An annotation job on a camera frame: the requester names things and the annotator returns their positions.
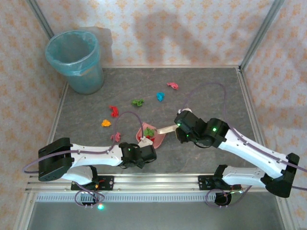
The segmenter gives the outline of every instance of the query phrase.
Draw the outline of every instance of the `pink crumpled paper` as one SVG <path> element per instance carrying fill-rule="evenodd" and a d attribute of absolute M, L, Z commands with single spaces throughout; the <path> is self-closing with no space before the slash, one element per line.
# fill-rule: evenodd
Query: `pink crumpled paper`
<path fill-rule="evenodd" d="M 115 135 L 115 141 L 120 142 L 120 133 L 119 132 Z"/>
<path fill-rule="evenodd" d="M 179 88 L 179 86 L 176 83 L 174 83 L 174 82 L 169 82 L 169 83 L 167 83 L 167 85 L 172 87 L 175 90 L 177 90 Z"/>

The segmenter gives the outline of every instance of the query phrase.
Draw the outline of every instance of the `pink dustpan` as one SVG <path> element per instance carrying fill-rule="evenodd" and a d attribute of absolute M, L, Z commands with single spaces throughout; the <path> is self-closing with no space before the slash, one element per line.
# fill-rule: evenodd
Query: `pink dustpan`
<path fill-rule="evenodd" d="M 154 129 L 154 130 L 157 129 L 156 127 L 153 127 L 153 126 L 143 122 L 143 129 L 146 129 L 146 128 L 151 128 L 151 129 Z M 157 131 L 154 132 L 154 136 L 152 138 L 150 138 L 150 140 L 153 141 L 153 147 L 155 149 L 157 149 L 161 145 L 165 136 L 166 136 L 166 134 L 157 134 Z M 142 137 L 142 131 L 141 131 L 141 129 L 139 129 L 138 133 L 136 134 L 136 139 L 137 139 L 138 142 L 140 141 L 141 137 Z"/>

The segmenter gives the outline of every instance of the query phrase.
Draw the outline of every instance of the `green crumpled paper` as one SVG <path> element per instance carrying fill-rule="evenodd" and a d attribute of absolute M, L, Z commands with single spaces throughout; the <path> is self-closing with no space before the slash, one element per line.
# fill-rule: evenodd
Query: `green crumpled paper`
<path fill-rule="evenodd" d="M 145 101 L 143 99 L 139 99 L 139 100 L 133 100 L 132 101 L 132 104 L 133 105 L 136 105 L 137 107 L 140 107 L 142 106 L 142 104 L 144 103 Z"/>
<path fill-rule="evenodd" d="M 144 130 L 144 136 L 150 136 L 150 137 L 153 137 L 154 136 L 154 130 L 147 127 L 145 130 Z"/>

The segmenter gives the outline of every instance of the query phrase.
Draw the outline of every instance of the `red crumpled paper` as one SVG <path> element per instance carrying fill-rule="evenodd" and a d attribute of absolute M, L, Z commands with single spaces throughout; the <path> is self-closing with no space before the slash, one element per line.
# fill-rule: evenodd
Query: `red crumpled paper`
<path fill-rule="evenodd" d="M 169 82 L 169 83 L 167 83 L 167 85 L 172 87 L 175 90 L 177 90 L 179 88 L 179 86 L 176 83 L 174 83 L 174 82 Z"/>
<path fill-rule="evenodd" d="M 113 110 L 113 112 L 111 113 L 111 116 L 112 117 L 118 117 L 119 112 L 118 112 L 117 107 L 116 106 L 111 106 L 111 105 L 109 107 L 110 107 L 110 109 Z"/>
<path fill-rule="evenodd" d="M 116 135 L 115 135 L 115 141 L 116 141 L 116 142 L 120 142 L 120 133 L 116 133 Z"/>
<path fill-rule="evenodd" d="M 155 138 L 151 138 L 150 136 L 146 136 L 146 138 L 148 138 L 149 140 L 151 140 L 152 142 L 154 142 Z"/>

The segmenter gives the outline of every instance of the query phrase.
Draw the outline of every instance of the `green led light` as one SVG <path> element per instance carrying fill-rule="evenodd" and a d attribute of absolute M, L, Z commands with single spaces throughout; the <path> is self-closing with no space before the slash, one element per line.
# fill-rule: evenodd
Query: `green led light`
<path fill-rule="evenodd" d="M 103 204 L 99 204 L 99 205 L 97 206 L 97 208 L 98 208 L 99 210 L 102 210 L 102 209 L 104 209 L 105 207 L 104 207 Z"/>

